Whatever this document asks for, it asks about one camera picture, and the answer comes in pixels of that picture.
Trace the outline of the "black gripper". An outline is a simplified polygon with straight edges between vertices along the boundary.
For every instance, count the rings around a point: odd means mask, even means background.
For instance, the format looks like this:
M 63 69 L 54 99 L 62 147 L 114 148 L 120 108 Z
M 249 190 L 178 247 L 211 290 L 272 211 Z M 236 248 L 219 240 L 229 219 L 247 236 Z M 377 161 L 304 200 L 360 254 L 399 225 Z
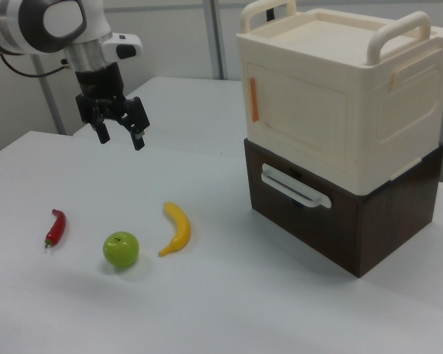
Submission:
M 80 118 L 92 126 L 100 143 L 110 140 L 104 120 L 113 119 L 130 133 L 134 149 L 141 150 L 150 122 L 139 97 L 126 99 L 119 65 L 112 63 L 96 71 L 75 74 L 82 91 L 75 98 Z

